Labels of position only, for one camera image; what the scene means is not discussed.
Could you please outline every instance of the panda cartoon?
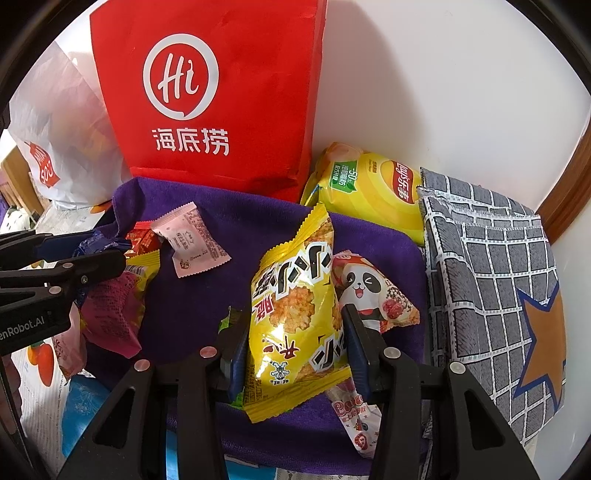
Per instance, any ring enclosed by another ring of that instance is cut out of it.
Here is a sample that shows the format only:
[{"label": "panda cartoon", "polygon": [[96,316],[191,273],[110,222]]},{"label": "panda cartoon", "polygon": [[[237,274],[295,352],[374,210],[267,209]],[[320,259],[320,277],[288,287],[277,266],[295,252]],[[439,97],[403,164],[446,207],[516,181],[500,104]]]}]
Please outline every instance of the panda cartoon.
[{"label": "panda cartoon", "polygon": [[385,320],[379,305],[387,285],[386,279],[378,270],[361,259],[349,262],[340,273],[339,283],[340,305],[354,304],[364,323],[365,320]]}]

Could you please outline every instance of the orange star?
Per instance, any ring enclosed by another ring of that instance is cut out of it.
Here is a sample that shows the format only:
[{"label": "orange star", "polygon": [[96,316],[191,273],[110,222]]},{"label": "orange star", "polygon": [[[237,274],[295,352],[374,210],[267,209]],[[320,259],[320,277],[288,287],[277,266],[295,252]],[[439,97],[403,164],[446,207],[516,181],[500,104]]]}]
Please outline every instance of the orange star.
[{"label": "orange star", "polygon": [[523,305],[531,335],[531,347],[515,396],[545,381],[556,411],[562,398],[562,373],[566,363],[564,312],[558,283],[546,305],[540,304],[521,290],[517,290],[517,295]]}]

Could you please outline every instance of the white snack wrapper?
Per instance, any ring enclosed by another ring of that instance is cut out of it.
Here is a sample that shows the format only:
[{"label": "white snack wrapper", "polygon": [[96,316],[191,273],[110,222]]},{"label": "white snack wrapper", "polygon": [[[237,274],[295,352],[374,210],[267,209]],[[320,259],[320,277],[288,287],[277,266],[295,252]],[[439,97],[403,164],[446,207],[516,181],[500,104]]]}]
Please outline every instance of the white snack wrapper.
[{"label": "white snack wrapper", "polygon": [[352,378],[329,388],[325,393],[357,452],[364,458],[374,458],[382,420],[379,408],[363,400],[355,390]]}]

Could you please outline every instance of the yellow snack bag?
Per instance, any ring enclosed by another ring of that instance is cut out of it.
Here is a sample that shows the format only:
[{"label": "yellow snack bag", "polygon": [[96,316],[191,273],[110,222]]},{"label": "yellow snack bag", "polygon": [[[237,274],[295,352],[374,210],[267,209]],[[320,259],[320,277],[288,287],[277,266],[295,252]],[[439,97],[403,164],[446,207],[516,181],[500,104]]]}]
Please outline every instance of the yellow snack bag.
[{"label": "yellow snack bag", "polygon": [[420,184],[416,170],[335,142],[318,161],[301,204],[322,202],[331,212],[394,228],[422,246],[424,226],[417,203]]},{"label": "yellow snack bag", "polygon": [[317,205],[297,235],[269,250],[251,284],[244,410],[279,415],[351,375],[330,272],[334,230]]}]

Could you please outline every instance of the rice cracker bag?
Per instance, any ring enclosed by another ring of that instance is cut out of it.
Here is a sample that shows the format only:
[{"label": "rice cracker bag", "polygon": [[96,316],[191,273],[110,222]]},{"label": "rice cracker bag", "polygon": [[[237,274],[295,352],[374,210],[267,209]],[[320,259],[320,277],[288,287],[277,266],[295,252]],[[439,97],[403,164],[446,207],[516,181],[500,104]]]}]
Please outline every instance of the rice cracker bag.
[{"label": "rice cracker bag", "polygon": [[244,410],[279,415],[350,377],[331,279],[334,230],[323,205],[297,235],[269,250],[251,284]]}]

